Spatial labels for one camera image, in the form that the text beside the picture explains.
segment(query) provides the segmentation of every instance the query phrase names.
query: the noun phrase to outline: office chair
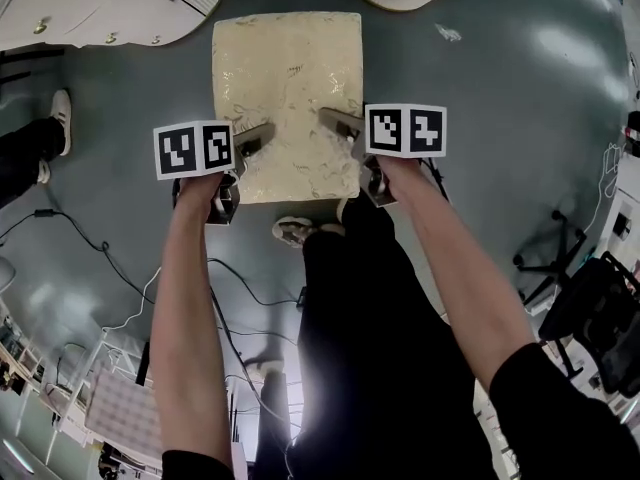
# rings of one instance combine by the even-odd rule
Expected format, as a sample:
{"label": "office chair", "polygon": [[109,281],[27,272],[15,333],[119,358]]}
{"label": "office chair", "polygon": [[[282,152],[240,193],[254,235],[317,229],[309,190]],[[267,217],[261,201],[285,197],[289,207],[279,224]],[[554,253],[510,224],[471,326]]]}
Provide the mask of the office chair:
{"label": "office chair", "polygon": [[513,257],[513,264],[518,267],[520,272],[530,272],[532,274],[540,274],[547,276],[540,285],[531,292],[531,295],[525,297],[524,293],[521,291],[518,292],[520,298],[522,299],[522,303],[526,306],[531,301],[536,299],[541,293],[547,290],[550,286],[557,284],[562,287],[569,281],[569,276],[567,275],[567,268],[571,262],[575,259],[582,247],[582,244],[587,239],[587,235],[579,229],[575,228],[575,236],[577,238],[576,243],[573,245],[571,249],[567,251],[567,242],[569,239],[569,230],[574,227],[569,224],[568,219],[560,213],[558,210],[553,210],[551,214],[551,218],[553,220],[559,220],[562,222],[562,227],[560,228],[560,245],[558,246],[558,253],[556,254],[556,259],[552,261],[549,265],[541,265],[541,266],[527,266],[524,264],[524,259],[520,254],[516,254]]}
{"label": "office chair", "polygon": [[639,296],[640,283],[605,252],[565,283],[538,335],[559,345],[569,378],[579,371],[563,354],[560,339],[573,335],[593,357],[605,391],[632,398],[640,392]]}

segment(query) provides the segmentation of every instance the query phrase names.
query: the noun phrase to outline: black shirt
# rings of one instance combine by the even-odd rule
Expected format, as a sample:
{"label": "black shirt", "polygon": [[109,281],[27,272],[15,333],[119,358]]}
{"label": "black shirt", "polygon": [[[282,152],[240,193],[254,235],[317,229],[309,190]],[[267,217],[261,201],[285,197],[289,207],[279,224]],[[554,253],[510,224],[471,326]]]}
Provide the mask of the black shirt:
{"label": "black shirt", "polygon": [[[640,476],[640,452],[629,429],[604,403],[575,389],[538,345],[514,353],[496,373],[489,394],[523,480]],[[453,478],[452,464],[436,467],[437,444],[430,444],[429,457],[416,463],[416,478]],[[464,460],[464,450],[460,455]],[[429,471],[439,473],[425,474],[425,462]],[[165,480],[233,480],[233,473],[217,460],[181,451],[163,455],[163,473]]]}

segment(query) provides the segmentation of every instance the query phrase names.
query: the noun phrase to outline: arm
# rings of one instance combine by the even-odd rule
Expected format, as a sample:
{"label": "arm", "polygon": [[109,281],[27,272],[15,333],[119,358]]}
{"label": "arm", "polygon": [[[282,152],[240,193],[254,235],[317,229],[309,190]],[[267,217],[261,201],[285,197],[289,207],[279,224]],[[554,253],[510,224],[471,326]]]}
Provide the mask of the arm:
{"label": "arm", "polygon": [[407,211],[471,370],[489,389],[502,364],[534,337],[518,295],[415,161],[379,156]]}
{"label": "arm", "polygon": [[209,292],[204,224],[221,174],[183,181],[162,258],[151,368],[164,450],[232,468],[222,350]]}

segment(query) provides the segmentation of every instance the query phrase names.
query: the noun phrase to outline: white cabinet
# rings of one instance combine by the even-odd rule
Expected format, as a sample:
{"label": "white cabinet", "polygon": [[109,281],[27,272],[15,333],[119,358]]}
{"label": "white cabinet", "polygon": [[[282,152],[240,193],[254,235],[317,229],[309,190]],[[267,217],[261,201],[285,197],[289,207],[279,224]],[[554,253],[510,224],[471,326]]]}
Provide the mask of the white cabinet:
{"label": "white cabinet", "polygon": [[0,16],[0,50],[54,40],[107,0],[9,0]]}
{"label": "white cabinet", "polygon": [[57,42],[82,47],[166,44],[193,30],[204,16],[183,2],[109,0]]}

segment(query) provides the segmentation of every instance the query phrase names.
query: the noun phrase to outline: gray floor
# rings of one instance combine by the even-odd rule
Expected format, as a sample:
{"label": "gray floor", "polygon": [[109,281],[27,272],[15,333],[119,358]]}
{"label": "gray floor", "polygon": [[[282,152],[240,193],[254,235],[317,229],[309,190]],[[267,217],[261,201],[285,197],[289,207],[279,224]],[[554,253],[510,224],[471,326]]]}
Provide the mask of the gray floor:
{"label": "gray floor", "polygon": [[[53,90],[68,87],[75,142],[72,154],[52,165],[49,188],[34,188],[2,210],[0,228],[48,207],[53,198],[90,237],[109,241],[130,278],[144,285],[159,265],[171,215],[171,184],[155,177],[152,129],[214,118],[215,21],[303,10],[362,14],[366,101],[448,107],[448,155],[440,166],[450,196],[519,287],[530,281],[516,275],[511,258],[549,228],[552,209],[560,207],[583,226],[589,222],[602,152],[620,139],[627,111],[626,46],[616,0],[436,0],[408,14],[388,13],[363,0],[223,0],[203,26],[177,44],[69,48],[60,62],[38,64],[42,74],[3,88],[0,132],[44,115]],[[457,30],[462,40],[446,41],[436,23]],[[607,207],[601,208],[590,243]],[[245,275],[263,300],[295,298],[304,284],[301,257],[271,237],[271,224],[293,212],[327,216],[332,208],[329,203],[241,207],[232,227],[209,229],[209,256]],[[429,287],[416,238],[399,209],[392,212],[399,239]],[[25,223],[2,254],[19,271],[5,299],[47,353],[67,341],[91,344],[100,326],[118,324],[138,309],[139,296],[64,220]],[[296,337],[299,315],[292,305],[260,308],[220,267],[212,266],[211,273],[230,325]],[[148,308],[129,332],[148,337],[151,316]],[[271,345],[285,347],[295,363],[292,347],[276,341]],[[237,343],[251,357],[266,341],[250,336]]]}

